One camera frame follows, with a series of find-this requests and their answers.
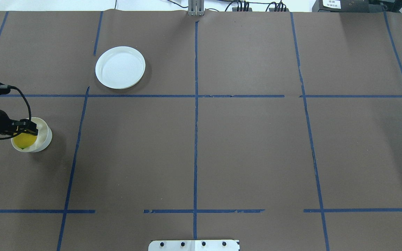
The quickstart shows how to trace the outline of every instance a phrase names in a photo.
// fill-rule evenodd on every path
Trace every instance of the label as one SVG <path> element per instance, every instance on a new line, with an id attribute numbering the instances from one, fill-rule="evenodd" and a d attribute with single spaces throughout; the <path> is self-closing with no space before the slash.
<path id="1" fill-rule="evenodd" d="M 333 9 L 340 9 L 340 0 L 322 0 L 323 6 Z"/>

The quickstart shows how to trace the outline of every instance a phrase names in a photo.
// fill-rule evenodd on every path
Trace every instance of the white bowl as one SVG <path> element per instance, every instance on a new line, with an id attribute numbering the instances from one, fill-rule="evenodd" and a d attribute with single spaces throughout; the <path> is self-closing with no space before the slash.
<path id="1" fill-rule="evenodd" d="M 32 122 L 37 124 L 38 136 L 35 143 L 32 146 L 26 147 L 24 149 L 19 148 L 14 142 L 13 138 L 10 139 L 13 148 L 20 152 L 39 152 L 43 151 L 52 141 L 52 131 L 43 119 L 38 117 L 32 117 Z"/>
<path id="2" fill-rule="evenodd" d="M 96 63 L 97 79 L 112 89 L 126 89 L 139 82 L 145 72 L 145 59 L 131 47 L 111 48 Z"/>

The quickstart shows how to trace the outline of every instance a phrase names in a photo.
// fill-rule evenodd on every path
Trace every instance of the white mounting plate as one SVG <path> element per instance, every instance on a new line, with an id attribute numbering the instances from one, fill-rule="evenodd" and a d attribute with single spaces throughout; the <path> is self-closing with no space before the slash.
<path id="1" fill-rule="evenodd" d="M 152 241 L 148 251 L 239 251 L 239 243 L 238 240 Z"/>

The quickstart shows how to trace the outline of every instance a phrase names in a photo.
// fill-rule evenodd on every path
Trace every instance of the yellow object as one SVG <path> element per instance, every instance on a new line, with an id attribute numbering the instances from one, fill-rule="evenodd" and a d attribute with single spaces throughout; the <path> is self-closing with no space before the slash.
<path id="1" fill-rule="evenodd" d="M 32 146 L 37 140 L 37 136 L 29 134 L 20 134 L 13 138 L 13 143 L 21 149 Z"/>

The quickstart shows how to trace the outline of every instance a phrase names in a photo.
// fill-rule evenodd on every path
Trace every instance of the black cable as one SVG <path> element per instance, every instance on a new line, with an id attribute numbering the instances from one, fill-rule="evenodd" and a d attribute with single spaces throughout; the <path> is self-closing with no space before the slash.
<path id="1" fill-rule="evenodd" d="M 233 0 L 233 1 L 228 1 L 228 2 L 230 2 L 229 4 L 228 4 L 228 6 L 226 7 L 226 9 L 224 10 L 225 12 L 226 11 L 228 11 L 228 8 L 229 8 L 229 6 L 231 5 L 231 4 L 233 4 L 233 3 L 237 3 L 237 9 L 238 9 L 238 3 L 240 3 L 241 4 L 241 1 L 240 0 Z"/>
<path id="2" fill-rule="evenodd" d="M 220 1 L 220 2 L 235 2 L 233 0 L 217 0 L 217 1 Z M 260 4 L 260 5 L 269 5 L 269 3 L 258 3 L 258 4 Z"/>
<path id="3" fill-rule="evenodd" d="M 180 5 L 179 3 L 175 3 L 175 2 L 173 2 L 173 1 L 171 1 L 171 0 L 167 0 L 167 2 L 174 3 L 175 5 L 178 5 L 178 6 L 181 7 L 181 8 L 188 8 L 188 6 L 182 6 L 182 5 Z"/>
<path id="4" fill-rule="evenodd" d="M 26 97 L 24 97 L 24 94 L 21 92 L 21 90 L 19 90 L 19 89 L 18 89 L 17 87 L 15 87 L 15 86 L 10 86 L 10 85 L 8 85 L 8 88 L 9 88 L 9 89 L 15 89 L 15 90 L 17 90 L 17 91 L 20 93 L 21 97 L 24 99 L 24 102 L 25 102 L 26 105 L 27 105 L 27 111 L 29 112 L 29 121 L 27 122 L 27 124 L 26 124 L 26 126 L 24 127 L 24 129 L 21 129 L 18 133 L 14 134 L 14 135 L 12 135 L 12 136 L 0 138 L 0 140 L 5 140 L 5 139 L 14 138 L 14 137 L 16 137 L 16 136 L 22 134 L 22 133 L 30 126 L 30 122 L 32 122 L 32 113 L 31 113 L 31 111 L 30 111 L 30 105 L 29 105 L 29 102 L 27 102 Z"/>
<path id="5" fill-rule="evenodd" d="M 278 11 L 278 12 L 286 11 L 286 5 L 282 2 L 282 0 L 280 0 L 280 2 L 278 3 L 277 10 L 275 10 L 275 11 Z"/>
<path id="6" fill-rule="evenodd" d="M 277 3 L 276 3 L 276 2 L 271 2 L 271 3 L 266 7 L 265 12 L 269 10 L 269 7 L 270 7 L 272 4 L 275 4 L 275 8 L 277 8 Z"/>

